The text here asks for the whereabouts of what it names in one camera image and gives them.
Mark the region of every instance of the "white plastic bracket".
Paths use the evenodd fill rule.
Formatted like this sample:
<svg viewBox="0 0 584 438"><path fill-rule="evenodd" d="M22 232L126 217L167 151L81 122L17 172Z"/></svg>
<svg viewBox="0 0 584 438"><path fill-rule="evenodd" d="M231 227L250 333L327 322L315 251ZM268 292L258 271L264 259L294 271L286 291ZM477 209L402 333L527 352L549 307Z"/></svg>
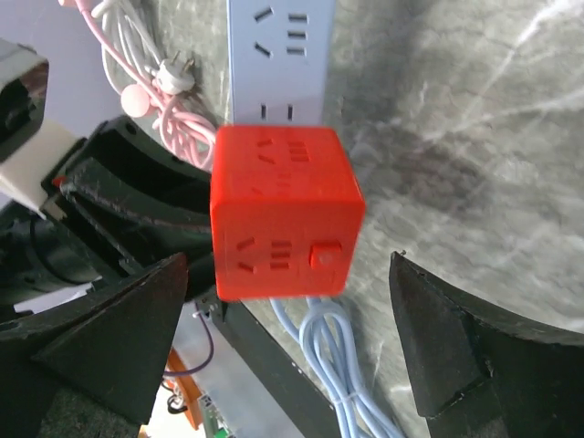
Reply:
<svg viewBox="0 0 584 438"><path fill-rule="evenodd" d="M41 183L77 140L58 123L43 120L38 132L0 164L0 192L40 214L48 198Z"/></svg>
<svg viewBox="0 0 584 438"><path fill-rule="evenodd" d="M320 125L335 0L227 0L235 124Z"/></svg>

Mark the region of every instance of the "white power strip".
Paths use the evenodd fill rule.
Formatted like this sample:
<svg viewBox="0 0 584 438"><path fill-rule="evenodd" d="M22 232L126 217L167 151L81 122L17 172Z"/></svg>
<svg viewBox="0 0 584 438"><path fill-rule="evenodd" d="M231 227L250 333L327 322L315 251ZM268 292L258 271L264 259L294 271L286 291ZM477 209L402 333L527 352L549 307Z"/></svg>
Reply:
<svg viewBox="0 0 584 438"><path fill-rule="evenodd" d="M227 0L233 123L319 125L335 0Z"/></svg>

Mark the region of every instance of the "power socket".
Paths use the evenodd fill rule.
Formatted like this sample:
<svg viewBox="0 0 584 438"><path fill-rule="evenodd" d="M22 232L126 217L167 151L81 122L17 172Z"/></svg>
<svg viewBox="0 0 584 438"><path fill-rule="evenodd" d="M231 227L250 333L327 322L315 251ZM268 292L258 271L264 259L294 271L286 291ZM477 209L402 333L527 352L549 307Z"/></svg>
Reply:
<svg viewBox="0 0 584 438"><path fill-rule="evenodd" d="M335 0L227 0L234 124L320 125Z"/></svg>
<svg viewBox="0 0 584 438"><path fill-rule="evenodd" d="M235 124L217 132L210 212L223 301L336 296L365 203L331 128Z"/></svg>

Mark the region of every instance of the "marble countertop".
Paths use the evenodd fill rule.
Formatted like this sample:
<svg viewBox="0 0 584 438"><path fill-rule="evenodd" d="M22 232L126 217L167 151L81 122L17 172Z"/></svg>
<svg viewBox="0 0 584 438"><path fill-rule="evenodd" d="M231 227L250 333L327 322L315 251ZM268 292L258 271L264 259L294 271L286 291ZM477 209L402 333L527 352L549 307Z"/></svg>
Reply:
<svg viewBox="0 0 584 438"><path fill-rule="evenodd" d="M196 54L229 117L225 0L144 0L167 52ZM369 211L343 304L374 397L418 417L393 322L392 251L527 317L584 331L584 0L339 0L326 121ZM265 302L249 307L306 363ZM297 320L304 305L290 302Z"/></svg>

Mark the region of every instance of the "electronic component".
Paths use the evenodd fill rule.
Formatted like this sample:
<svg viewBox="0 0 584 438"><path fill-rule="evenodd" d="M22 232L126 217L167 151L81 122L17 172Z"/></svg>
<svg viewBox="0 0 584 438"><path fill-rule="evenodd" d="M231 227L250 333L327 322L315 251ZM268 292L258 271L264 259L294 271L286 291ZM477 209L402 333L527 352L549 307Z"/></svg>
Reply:
<svg viewBox="0 0 584 438"><path fill-rule="evenodd" d="M339 294L364 214L334 130L219 130L211 219L221 299Z"/></svg>
<svg viewBox="0 0 584 438"><path fill-rule="evenodd" d="M199 410L203 416L203 428L205 435L213 438L235 438L225 424L221 413L215 407L213 400L208 395L202 395L197 401Z"/></svg>

